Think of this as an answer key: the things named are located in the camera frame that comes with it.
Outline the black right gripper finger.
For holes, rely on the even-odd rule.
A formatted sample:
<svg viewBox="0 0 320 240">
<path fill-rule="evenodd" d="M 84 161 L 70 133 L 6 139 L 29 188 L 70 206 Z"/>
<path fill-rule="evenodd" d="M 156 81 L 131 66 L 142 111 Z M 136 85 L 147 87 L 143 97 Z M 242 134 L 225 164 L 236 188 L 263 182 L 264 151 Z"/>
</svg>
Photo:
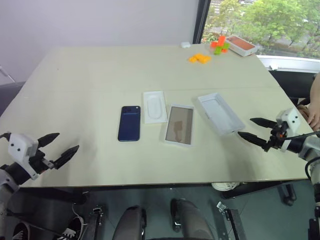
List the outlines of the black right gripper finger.
<svg viewBox="0 0 320 240">
<path fill-rule="evenodd" d="M 249 133 L 249 132 L 244 132 L 244 131 L 238 131 L 237 134 L 246 140 L 249 143 L 252 143 L 254 145 L 257 145 L 261 147 L 262 149 L 267 149 L 268 148 L 268 143 L 266 140 L 259 138 L 258 136 Z"/>
<path fill-rule="evenodd" d="M 277 125 L 276 121 L 272 121 L 272 120 L 265 119 L 262 117 L 254 117 L 254 118 L 251 118 L 250 120 L 252 122 L 254 122 L 255 124 L 257 124 L 261 127 L 264 127 L 264 128 L 273 129 Z"/>
</svg>

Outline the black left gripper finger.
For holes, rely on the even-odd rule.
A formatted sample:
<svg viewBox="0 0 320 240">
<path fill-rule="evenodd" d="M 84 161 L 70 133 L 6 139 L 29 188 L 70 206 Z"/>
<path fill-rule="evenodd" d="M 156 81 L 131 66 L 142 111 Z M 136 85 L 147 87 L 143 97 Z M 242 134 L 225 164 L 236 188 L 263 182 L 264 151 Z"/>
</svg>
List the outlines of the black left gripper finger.
<svg viewBox="0 0 320 240">
<path fill-rule="evenodd" d="M 48 144 L 53 142 L 59 135 L 60 135 L 60 133 L 55 132 L 55 133 L 50 133 L 50 134 L 47 134 L 45 136 L 40 137 L 37 140 L 38 141 L 38 148 L 43 148 L 43 147 L 47 146 Z"/>
<path fill-rule="evenodd" d="M 72 157 L 78 151 L 79 147 L 80 147 L 79 145 L 76 145 L 74 147 L 67 149 L 65 152 L 63 152 L 60 155 L 60 157 L 56 161 L 53 162 L 54 168 L 59 169 L 63 165 L 65 165 L 68 161 L 70 161 L 72 159 Z"/>
</svg>

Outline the person's bare hand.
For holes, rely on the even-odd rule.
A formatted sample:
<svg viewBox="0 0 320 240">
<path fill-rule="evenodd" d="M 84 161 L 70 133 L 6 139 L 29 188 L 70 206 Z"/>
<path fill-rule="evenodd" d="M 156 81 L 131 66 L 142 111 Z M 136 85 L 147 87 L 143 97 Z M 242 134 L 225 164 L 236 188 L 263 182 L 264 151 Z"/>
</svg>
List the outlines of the person's bare hand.
<svg viewBox="0 0 320 240">
<path fill-rule="evenodd" d="M 308 106 L 308 119 L 307 123 L 312 128 L 313 131 L 318 131 L 320 129 L 320 101 L 313 100 Z"/>
</svg>

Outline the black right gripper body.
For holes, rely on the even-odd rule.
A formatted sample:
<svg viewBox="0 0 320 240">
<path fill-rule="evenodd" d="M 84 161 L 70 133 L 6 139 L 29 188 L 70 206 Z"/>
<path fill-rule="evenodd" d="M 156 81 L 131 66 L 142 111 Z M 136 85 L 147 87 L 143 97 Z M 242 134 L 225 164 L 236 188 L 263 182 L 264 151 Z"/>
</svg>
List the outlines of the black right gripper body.
<svg viewBox="0 0 320 240">
<path fill-rule="evenodd" d="M 266 128 L 271 128 L 271 136 L 266 144 L 262 147 L 265 152 L 268 152 L 270 148 L 279 149 L 282 147 L 284 140 L 283 136 L 286 136 L 288 124 L 286 122 L 277 123 L 275 121 L 267 121 Z"/>
</svg>

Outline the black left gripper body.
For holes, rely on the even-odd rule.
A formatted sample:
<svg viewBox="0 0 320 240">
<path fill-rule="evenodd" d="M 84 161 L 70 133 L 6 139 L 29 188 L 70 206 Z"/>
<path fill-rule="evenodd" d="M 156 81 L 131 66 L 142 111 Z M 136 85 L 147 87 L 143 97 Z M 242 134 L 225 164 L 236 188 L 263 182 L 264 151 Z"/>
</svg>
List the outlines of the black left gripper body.
<svg viewBox="0 0 320 240">
<path fill-rule="evenodd" d="M 48 169 L 54 169 L 53 161 L 45 158 L 45 153 L 37 149 L 35 155 L 29 158 L 29 164 L 36 173 L 43 173 Z"/>
</svg>

